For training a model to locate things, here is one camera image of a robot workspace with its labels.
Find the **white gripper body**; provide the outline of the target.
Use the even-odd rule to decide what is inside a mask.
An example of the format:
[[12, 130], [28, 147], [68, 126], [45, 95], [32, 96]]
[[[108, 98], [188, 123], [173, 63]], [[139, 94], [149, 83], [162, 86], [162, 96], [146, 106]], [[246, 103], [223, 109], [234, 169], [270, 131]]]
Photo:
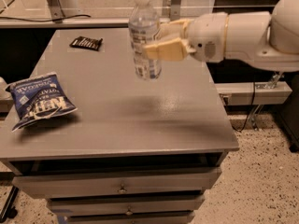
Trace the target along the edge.
[[220, 12], [202, 15], [190, 23], [187, 37], [194, 59], [209, 63], [223, 60], [227, 21], [228, 15]]

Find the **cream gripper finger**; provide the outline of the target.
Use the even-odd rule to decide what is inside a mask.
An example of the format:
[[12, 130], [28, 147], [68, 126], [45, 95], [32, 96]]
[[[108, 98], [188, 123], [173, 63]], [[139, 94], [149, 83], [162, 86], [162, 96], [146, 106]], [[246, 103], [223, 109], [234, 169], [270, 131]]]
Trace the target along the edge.
[[167, 23], [162, 23], [160, 25], [160, 31], [158, 33], [159, 40], [166, 40], [172, 38], [183, 38], [187, 37], [187, 30], [192, 20], [180, 19], [175, 21], [170, 21]]
[[196, 49], [189, 44], [189, 41], [180, 37], [147, 44], [143, 47], [143, 55], [146, 58], [169, 62], [181, 61], [195, 52]]

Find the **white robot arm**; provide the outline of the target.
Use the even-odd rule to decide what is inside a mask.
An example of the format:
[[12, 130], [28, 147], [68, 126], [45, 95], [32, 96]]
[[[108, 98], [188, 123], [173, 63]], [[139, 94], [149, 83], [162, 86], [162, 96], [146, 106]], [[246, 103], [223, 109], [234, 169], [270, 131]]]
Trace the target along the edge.
[[191, 55], [200, 62], [239, 60], [267, 71], [298, 71], [299, 0], [279, 0], [271, 12], [208, 13], [164, 23], [142, 53], [160, 61]]

